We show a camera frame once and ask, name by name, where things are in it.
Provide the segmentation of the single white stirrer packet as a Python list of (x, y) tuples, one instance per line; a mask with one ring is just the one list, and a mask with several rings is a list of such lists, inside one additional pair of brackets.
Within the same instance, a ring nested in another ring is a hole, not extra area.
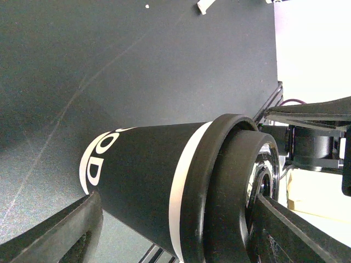
[(216, 0), (199, 0), (197, 2), (197, 7), (202, 15), (206, 15), (207, 9), (215, 2)]

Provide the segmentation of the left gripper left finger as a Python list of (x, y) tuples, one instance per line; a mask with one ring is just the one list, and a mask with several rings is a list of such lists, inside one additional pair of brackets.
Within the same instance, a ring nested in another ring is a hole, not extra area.
[(101, 198), (93, 192), (1, 244), (1, 262), (91, 262), (102, 225)]

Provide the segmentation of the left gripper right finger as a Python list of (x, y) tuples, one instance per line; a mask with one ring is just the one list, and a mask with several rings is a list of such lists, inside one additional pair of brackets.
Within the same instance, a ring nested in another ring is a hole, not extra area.
[(259, 194), (252, 213), (252, 262), (350, 262), (350, 247)]

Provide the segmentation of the single black paper cup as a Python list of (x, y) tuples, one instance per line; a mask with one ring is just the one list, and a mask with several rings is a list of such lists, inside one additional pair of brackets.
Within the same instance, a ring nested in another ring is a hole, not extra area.
[(121, 128), (96, 137), (79, 166), (85, 193), (103, 209), (182, 259), (180, 212), (195, 151), (210, 124)]

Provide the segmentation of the black lid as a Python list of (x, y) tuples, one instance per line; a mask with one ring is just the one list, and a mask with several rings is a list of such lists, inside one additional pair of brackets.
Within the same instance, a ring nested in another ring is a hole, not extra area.
[(249, 262), (249, 230), (260, 185), (279, 194), (274, 138), (250, 118), (224, 114), (206, 129), (191, 160), (180, 210), (184, 262)]

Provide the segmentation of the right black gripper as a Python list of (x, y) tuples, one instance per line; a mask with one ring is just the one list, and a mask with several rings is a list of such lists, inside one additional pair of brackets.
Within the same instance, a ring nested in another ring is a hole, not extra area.
[(303, 169), (342, 175), (342, 193), (350, 196), (350, 97), (271, 107), (264, 117), (290, 124), (259, 125), (261, 132), (275, 139), (284, 174)]

